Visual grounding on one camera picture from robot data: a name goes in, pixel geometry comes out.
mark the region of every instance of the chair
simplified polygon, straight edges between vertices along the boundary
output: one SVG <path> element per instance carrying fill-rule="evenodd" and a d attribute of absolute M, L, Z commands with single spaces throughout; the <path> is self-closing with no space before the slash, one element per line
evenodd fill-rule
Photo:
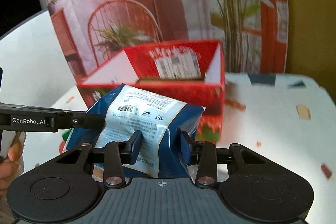
<path fill-rule="evenodd" d="M 144 35 L 163 41 L 162 33 L 153 14 L 135 0 L 110 0 L 104 2 L 92 13 L 88 22 L 88 34 L 97 66 L 110 60 L 116 53 L 107 47 L 98 45 L 105 39 L 99 30 L 110 29 L 109 22 L 116 26 L 136 27 Z"/>

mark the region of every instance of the orange window frame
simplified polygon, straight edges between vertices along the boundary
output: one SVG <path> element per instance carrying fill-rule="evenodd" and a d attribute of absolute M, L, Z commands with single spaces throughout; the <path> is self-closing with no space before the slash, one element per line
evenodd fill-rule
<path fill-rule="evenodd" d="M 278 18 L 276 1 L 270 0 L 274 8 L 261 3 L 261 31 L 246 30 L 250 33 L 259 34 L 262 37 L 260 73 L 283 73 L 287 53 L 287 43 L 277 41 Z"/>

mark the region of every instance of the nutrition label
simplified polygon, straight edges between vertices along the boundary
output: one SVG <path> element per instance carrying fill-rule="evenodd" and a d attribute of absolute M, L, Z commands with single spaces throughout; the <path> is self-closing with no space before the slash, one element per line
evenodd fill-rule
<path fill-rule="evenodd" d="M 106 126 L 95 147 L 115 140 L 127 141 L 142 132 L 142 147 L 134 165 L 125 165 L 154 178 L 159 173 L 159 144 L 169 124 L 186 103 L 125 85 L 110 105 Z"/>

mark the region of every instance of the finger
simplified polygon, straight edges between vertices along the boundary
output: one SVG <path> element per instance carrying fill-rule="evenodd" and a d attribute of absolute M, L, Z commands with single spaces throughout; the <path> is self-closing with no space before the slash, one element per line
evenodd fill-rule
<path fill-rule="evenodd" d="M 3 179 L 0 179 L 0 190 L 7 189 L 9 186 L 9 182 Z"/>
<path fill-rule="evenodd" d="M 10 177 L 14 175 L 19 168 L 19 164 L 15 161 L 6 162 L 6 160 L 0 164 L 0 179 Z"/>
<path fill-rule="evenodd" d="M 0 197 L 4 197 L 7 194 L 7 189 L 0 190 Z"/>
<path fill-rule="evenodd" d="M 16 140 L 14 142 L 14 144 L 10 147 L 10 149 L 8 150 L 8 158 L 11 161 L 16 161 L 18 160 L 21 155 L 22 155 L 22 145 L 20 140 Z"/>
<path fill-rule="evenodd" d="M 5 160 L 4 160 L 3 162 L 11 163 L 11 162 L 13 162 L 13 161 L 10 160 L 10 159 L 7 157 L 7 158 L 5 158 Z"/>

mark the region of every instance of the box label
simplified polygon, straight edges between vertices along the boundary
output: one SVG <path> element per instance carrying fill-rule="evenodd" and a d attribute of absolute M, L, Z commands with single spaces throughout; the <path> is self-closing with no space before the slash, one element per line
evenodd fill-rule
<path fill-rule="evenodd" d="M 193 79 L 201 77 L 197 55 L 194 50 L 186 48 L 183 52 L 164 56 L 154 60 L 162 79 Z"/>

